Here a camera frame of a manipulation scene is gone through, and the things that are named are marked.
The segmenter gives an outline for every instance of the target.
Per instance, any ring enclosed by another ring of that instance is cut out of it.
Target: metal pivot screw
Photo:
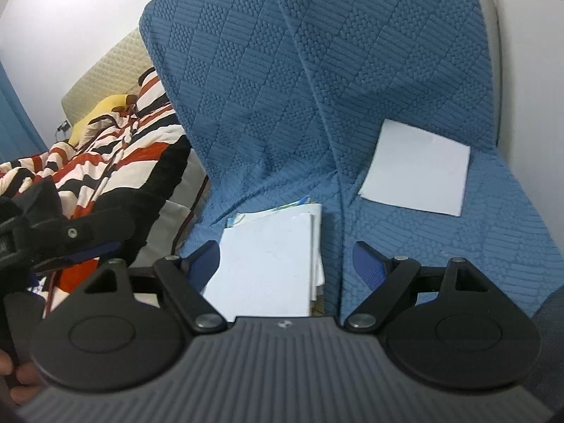
[[[203,315],[197,316],[196,326],[202,329],[213,329],[214,327],[220,326],[222,321],[221,316],[215,313],[204,313]]]
[[[354,329],[368,329],[376,324],[376,318],[369,313],[356,313],[350,316],[347,322]]]

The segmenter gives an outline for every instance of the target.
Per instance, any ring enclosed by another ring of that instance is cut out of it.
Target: blue textured blanket
[[[477,0],[153,0],[140,29],[212,180],[185,254],[236,212],[310,195],[324,209],[325,307],[341,319],[373,289],[352,266],[357,240],[425,265],[467,257],[529,315],[562,285],[495,149]],[[462,217],[357,195],[385,118],[472,147]]]

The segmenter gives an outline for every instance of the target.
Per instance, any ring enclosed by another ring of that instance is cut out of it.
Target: blue curtain
[[[0,163],[47,151],[0,63]]]

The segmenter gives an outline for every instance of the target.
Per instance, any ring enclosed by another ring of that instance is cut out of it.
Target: human hand
[[[0,350],[0,375],[8,376],[12,372],[12,360],[8,353]],[[16,378],[22,386],[14,386],[10,390],[10,397],[16,404],[23,405],[41,390],[39,371],[30,361],[16,368]]]

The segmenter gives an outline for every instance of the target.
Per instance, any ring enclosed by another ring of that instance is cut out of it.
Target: striped blanket
[[[136,267],[176,251],[208,192],[208,177],[154,69],[139,83],[136,106],[90,121],[76,148],[58,142],[0,165],[0,195],[16,196],[52,176],[66,217],[129,209],[135,233],[118,256]],[[66,294],[97,265],[93,259],[65,269],[55,284]]]

